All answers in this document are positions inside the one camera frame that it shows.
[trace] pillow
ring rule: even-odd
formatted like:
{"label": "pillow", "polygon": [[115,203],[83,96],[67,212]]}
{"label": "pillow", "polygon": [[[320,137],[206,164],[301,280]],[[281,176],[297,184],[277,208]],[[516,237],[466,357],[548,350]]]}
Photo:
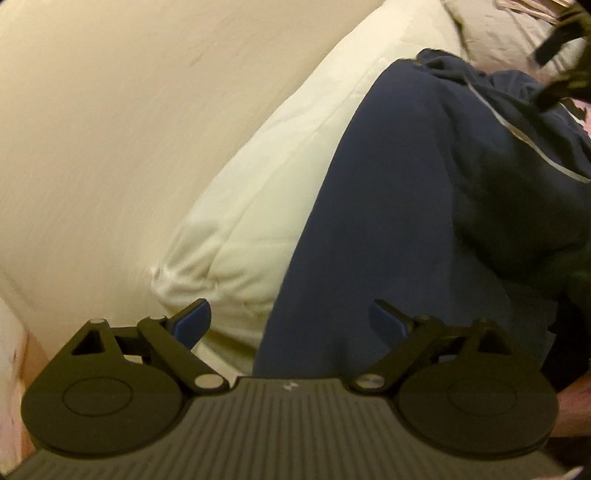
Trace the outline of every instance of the pillow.
{"label": "pillow", "polygon": [[386,1],[227,163],[180,225],[154,268],[152,291],[169,314],[198,297],[210,302],[212,327],[195,352],[214,353],[221,374],[251,373],[296,243],[361,100],[393,61],[427,47],[462,54],[440,0]]}
{"label": "pillow", "polygon": [[487,73],[516,69],[539,82],[548,82],[573,67],[583,52],[585,40],[566,44],[559,55],[537,69],[529,55],[550,35],[552,24],[509,8],[495,0],[443,0],[455,20],[468,62]]}

